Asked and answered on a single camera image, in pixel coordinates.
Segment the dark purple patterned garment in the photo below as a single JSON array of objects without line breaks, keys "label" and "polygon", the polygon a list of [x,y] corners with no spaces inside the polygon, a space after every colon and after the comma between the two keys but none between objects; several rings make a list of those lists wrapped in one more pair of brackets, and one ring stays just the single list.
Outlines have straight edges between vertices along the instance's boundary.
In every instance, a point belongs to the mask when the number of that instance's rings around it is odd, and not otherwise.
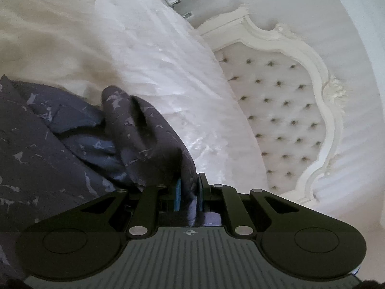
[{"label": "dark purple patterned garment", "polygon": [[16,257],[22,230],[117,189],[179,186],[174,224],[220,223],[218,214],[199,214],[196,167],[165,118],[116,86],[101,101],[1,78],[2,283],[25,277]]}]

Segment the white tufted headboard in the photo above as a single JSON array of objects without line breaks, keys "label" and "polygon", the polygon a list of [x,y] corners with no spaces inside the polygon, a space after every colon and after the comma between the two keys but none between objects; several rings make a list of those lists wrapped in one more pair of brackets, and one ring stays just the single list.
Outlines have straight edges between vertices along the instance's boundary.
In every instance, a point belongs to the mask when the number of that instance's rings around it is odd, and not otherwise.
[{"label": "white tufted headboard", "polygon": [[287,25],[261,29],[246,6],[206,20],[198,32],[248,119],[269,189],[315,205],[314,185],[330,173],[343,133],[343,84]]}]

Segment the white bed duvet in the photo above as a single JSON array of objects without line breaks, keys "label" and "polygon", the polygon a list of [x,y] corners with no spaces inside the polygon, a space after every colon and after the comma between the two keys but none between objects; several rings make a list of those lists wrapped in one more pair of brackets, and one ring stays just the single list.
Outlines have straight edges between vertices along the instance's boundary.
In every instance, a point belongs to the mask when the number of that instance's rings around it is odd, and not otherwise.
[{"label": "white bed duvet", "polygon": [[268,188],[262,152],[213,52],[158,0],[1,0],[1,74],[92,105],[115,85],[165,117],[209,182]]}]

